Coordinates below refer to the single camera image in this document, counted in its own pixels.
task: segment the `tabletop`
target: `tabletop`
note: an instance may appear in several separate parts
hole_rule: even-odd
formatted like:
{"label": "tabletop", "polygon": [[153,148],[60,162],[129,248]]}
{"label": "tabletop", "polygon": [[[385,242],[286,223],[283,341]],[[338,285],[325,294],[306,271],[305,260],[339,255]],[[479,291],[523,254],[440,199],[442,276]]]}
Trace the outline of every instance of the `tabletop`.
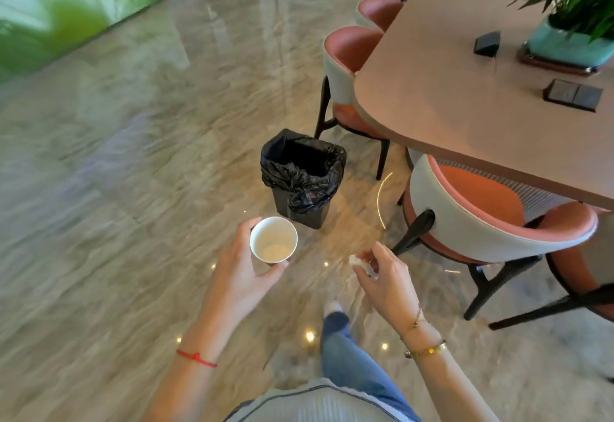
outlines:
{"label": "tabletop", "polygon": [[[354,83],[359,115],[405,146],[614,210],[614,68],[584,78],[520,64],[545,17],[512,0],[408,0]],[[495,59],[475,39],[501,31]],[[555,78],[603,88],[596,113],[549,103]]]}

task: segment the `hand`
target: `hand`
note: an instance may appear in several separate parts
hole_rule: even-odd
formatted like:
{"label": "hand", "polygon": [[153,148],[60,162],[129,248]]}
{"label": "hand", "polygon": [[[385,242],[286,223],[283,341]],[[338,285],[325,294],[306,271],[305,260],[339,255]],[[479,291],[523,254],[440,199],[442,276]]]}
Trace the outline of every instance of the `hand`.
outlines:
{"label": "hand", "polygon": [[371,264],[378,274],[374,280],[359,266],[353,266],[358,282],[373,307],[399,335],[406,333],[417,320],[419,302],[407,265],[380,243],[365,249],[358,256]]}
{"label": "hand", "polygon": [[203,302],[203,314],[221,314],[234,328],[258,305],[277,283],[288,261],[276,263],[264,275],[256,275],[252,265],[249,236],[262,220],[252,218],[239,224],[234,239],[222,249]]}

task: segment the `marble floor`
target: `marble floor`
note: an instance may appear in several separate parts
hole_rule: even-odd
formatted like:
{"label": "marble floor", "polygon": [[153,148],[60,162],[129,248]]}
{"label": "marble floor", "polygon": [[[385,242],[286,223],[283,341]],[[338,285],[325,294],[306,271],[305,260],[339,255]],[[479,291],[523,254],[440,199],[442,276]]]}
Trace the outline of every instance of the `marble floor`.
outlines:
{"label": "marble floor", "polygon": [[[260,148],[284,127],[313,132],[322,39],[352,22],[357,1],[168,0],[0,87],[0,420],[139,418],[235,225],[275,213]],[[348,151],[342,186],[321,230],[297,225],[292,266],[234,334],[208,421],[318,376],[317,344],[304,336],[318,336],[334,296],[418,414],[438,420],[346,262],[401,236],[403,148],[386,164],[384,229],[379,144],[341,129],[322,137]],[[612,420],[602,376],[614,375],[614,324],[581,310],[486,326],[563,294],[545,264],[466,322],[476,292],[466,268],[424,248],[402,258],[501,420]]]}

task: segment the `white shoe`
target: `white shoe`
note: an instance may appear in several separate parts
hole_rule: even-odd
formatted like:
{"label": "white shoe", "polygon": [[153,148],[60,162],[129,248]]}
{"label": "white shoe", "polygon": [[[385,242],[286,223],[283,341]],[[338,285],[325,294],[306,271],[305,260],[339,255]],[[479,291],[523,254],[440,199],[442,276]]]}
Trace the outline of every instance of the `white shoe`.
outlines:
{"label": "white shoe", "polygon": [[339,301],[331,301],[324,305],[324,318],[331,315],[333,312],[343,312],[342,305]]}

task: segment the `paper cup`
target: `paper cup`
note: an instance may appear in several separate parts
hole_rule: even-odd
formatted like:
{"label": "paper cup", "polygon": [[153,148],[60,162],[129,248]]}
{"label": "paper cup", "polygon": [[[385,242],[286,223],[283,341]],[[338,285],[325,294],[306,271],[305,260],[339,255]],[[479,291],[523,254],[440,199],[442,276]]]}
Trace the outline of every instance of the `paper cup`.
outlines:
{"label": "paper cup", "polygon": [[261,220],[249,238],[252,253],[265,263],[279,263],[294,254],[298,234],[294,225],[282,217]]}

